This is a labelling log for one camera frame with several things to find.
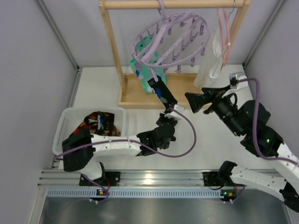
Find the teal cloth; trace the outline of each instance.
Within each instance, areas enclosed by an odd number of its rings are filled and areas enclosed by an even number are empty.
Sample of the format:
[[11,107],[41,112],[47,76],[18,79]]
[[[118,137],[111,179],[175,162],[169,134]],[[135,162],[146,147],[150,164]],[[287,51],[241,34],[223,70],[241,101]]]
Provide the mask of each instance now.
[[[144,44],[145,44],[145,45],[143,45],[143,44],[141,43],[141,41],[138,42],[138,44],[137,44],[138,52],[141,52],[146,46],[149,45],[149,43],[150,43],[150,38],[149,38],[148,36],[146,36],[146,37],[144,38]],[[158,54],[157,52],[155,52],[155,53],[154,53],[154,58],[153,58],[152,60],[150,60],[149,63],[150,63],[150,64],[154,64],[154,63],[156,63],[158,57],[159,57],[159,54]],[[142,85],[142,87],[143,87],[143,90],[144,90],[146,93],[152,93],[152,91],[151,91],[151,87],[150,87],[149,84],[148,84],[148,81],[149,81],[151,78],[153,78],[153,76],[150,74],[150,68],[147,68],[147,67],[145,67],[145,66],[142,66],[142,71],[139,72],[139,71],[137,70],[136,66],[135,66],[135,63],[136,63],[135,59],[132,58],[132,59],[130,60],[130,63],[129,63],[131,69],[132,69],[133,72],[135,73],[136,77],[140,80],[140,83],[141,83],[141,85]],[[163,74],[163,69],[155,69],[155,72],[156,72],[157,76],[159,76],[159,77],[161,78],[161,80],[162,80],[164,83],[166,83],[166,77],[164,77],[164,76],[160,76],[160,75],[159,75],[159,74]]]

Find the wooden rack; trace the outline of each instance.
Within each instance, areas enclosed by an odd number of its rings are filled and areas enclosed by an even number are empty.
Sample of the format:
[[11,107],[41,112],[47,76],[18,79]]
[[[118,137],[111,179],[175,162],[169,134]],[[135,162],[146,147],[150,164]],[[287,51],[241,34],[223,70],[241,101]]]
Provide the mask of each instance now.
[[[164,0],[164,5],[165,8],[238,8],[229,31],[232,45],[246,15],[250,0]],[[145,93],[133,73],[123,74],[108,12],[109,9],[159,9],[159,2],[157,0],[99,0],[99,7],[121,84],[118,106],[127,109],[162,109],[164,106],[156,95]],[[200,90],[193,86],[195,77],[196,73],[171,73],[167,76],[167,87],[178,100],[178,104],[185,108],[190,108],[184,96],[185,92],[199,92]]]

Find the metal plate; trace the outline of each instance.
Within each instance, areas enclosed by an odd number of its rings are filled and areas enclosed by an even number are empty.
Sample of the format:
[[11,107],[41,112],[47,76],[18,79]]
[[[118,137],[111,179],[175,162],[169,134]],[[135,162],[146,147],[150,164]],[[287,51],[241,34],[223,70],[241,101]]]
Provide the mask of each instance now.
[[246,190],[234,204],[219,199],[111,198],[96,205],[76,198],[47,198],[49,219],[40,224],[289,224],[283,203],[258,190]]

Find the white basket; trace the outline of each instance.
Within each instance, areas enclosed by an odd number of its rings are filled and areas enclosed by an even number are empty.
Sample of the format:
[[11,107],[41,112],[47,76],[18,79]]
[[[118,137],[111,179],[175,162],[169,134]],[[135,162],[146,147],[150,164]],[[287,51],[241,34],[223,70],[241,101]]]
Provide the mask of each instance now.
[[62,142],[76,130],[86,116],[96,111],[114,113],[114,126],[121,132],[122,136],[127,135],[126,112],[123,108],[66,108],[57,125],[53,140],[53,153],[56,155],[62,153]]

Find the gray wall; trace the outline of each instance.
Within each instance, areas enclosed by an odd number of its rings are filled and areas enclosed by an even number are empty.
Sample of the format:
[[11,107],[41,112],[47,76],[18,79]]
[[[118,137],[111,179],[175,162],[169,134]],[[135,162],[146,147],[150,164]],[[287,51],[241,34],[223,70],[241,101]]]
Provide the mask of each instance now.
[[[98,0],[44,0],[79,65],[114,65],[100,16]],[[240,33],[232,47],[231,63],[243,63],[278,0],[251,0]],[[167,14],[184,10],[167,10]],[[110,10],[121,63],[128,64],[136,35],[159,18],[157,10]],[[215,9],[194,10],[208,23],[218,25]]]
[[0,223],[23,224],[75,70],[33,0],[0,1]]
[[299,156],[299,1],[288,0],[250,61],[247,73],[261,83],[269,125]]

